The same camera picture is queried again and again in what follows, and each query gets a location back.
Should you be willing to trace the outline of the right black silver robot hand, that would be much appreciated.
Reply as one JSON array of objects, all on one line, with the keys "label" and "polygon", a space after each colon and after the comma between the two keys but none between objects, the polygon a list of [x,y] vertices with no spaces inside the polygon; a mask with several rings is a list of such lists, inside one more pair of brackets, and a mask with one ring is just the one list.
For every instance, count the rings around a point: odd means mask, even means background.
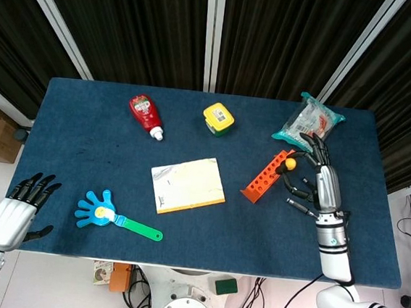
[{"label": "right black silver robot hand", "polygon": [[[300,133],[299,135],[310,145],[312,152],[294,151],[288,154],[284,164],[276,169],[276,173],[281,176],[289,193],[313,203],[319,213],[338,212],[341,207],[339,179],[335,168],[331,164],[328,147],[316,133],[312,135]],[[303,181],[309,187],[309,191],[303,191],[295,187],[291,184],[288,176],[291,171],[288,169],[287,162],[290,159],[296,160],[300,157],[304,157],[315,172],[315,183],[308,180]]]}]

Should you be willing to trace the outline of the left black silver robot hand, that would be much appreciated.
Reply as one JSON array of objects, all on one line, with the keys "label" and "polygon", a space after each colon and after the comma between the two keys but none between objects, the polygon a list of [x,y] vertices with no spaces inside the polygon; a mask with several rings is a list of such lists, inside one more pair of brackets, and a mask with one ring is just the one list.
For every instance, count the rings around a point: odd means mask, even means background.
[{"label": "left black silver robot hand", "polygon": [[17,249],[21,243],[47,236],[54,229],[47,225],[30,231],[32,222],[51,194],[62,186],[52,183],[56,175],[36,173],[18,183],[0,203],[0,251]]}]

